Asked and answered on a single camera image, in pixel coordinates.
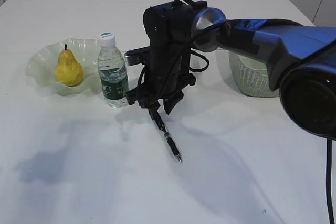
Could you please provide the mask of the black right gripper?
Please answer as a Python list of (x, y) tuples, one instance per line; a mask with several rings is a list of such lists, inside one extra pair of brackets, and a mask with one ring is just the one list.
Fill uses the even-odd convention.
[(173, 108), (184, 98), (183, 89), (193, 86), (196, 78), (193, 74), (180, 74), (177, 80), (165, 80), (157, 82), (156, 89), (154, 82), (147, 80), (126, 93), (129, 105), (134, 105), (136, 101), (143, 109), (148, 109), (149, 115), (157, 115), (160, 107), (159, 99), (163, 100), (164, 111), (170, 115)]

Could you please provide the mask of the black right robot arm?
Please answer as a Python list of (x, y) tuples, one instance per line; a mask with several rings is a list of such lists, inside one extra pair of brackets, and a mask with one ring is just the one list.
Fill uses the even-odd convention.
[(303, 130), (335, 139), (335, 28), (304, 26), (285, 19), (226, 19), (205, 1), (152, 6), (143, 14), (148, 47), (125, 53), (129, 65), (143, 64), (128, 104), (166, 113), (195, 83), (190, 55), (223, 48), (265, 64), (268, 85)]

